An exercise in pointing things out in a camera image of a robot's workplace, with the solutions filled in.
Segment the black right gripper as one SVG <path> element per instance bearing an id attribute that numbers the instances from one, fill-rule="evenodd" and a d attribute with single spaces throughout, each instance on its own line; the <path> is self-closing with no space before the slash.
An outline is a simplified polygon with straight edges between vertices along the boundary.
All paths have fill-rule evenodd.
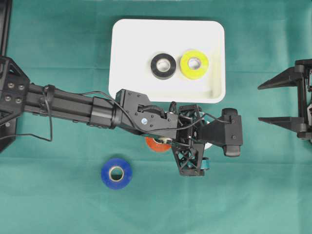
<path id="1" fill-rule="evenodd" d="M 312 85 L 310 84 L 311 71 L 312 59 L 297 60 L 295 67 L 284 70 L 257 88 L 263 90 L 297 86 L 299 117 L 259 117 L 258 120 L 296 132 L 299 139 L 311 141 L 312 100 L 308 102 L 307 98 L 307 93 L 312 91 Z"/>

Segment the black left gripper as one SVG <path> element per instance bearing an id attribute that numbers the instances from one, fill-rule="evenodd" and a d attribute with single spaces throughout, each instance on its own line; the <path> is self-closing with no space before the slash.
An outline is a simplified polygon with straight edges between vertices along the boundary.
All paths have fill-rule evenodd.
<path id="1" fill-rule="evenodd" d="M 203 157 L 204 144 L 197 139 L 199 127 L 204 121 L 197 121 L 201 117 L 202 109 L 197 104 L 180 106 L 178 109 L 178 131 L 172 142 L 172 151 L 181 176 L 204 176 L 205 170 L 210 168 L 210 160 Z"/>

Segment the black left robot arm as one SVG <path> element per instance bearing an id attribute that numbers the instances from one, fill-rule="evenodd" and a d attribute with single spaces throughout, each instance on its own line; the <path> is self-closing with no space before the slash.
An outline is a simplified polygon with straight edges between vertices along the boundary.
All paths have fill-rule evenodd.
<path id="1" fill-rule="evenodd" d="M 169 144 L 182 176 L 203 176 L 205 141 L 199 134 L 207 125 L 197 105 L 168 111 L 153 105 L 145 94 L 122 89 L 115 98 L 100 91 L 74 94 L 53 85 L 38 86 L 8 57 L 0 58 L 0 125 L 23 113 L 61 118 L 91 127 L 119 127 L 134 135 Z"/>

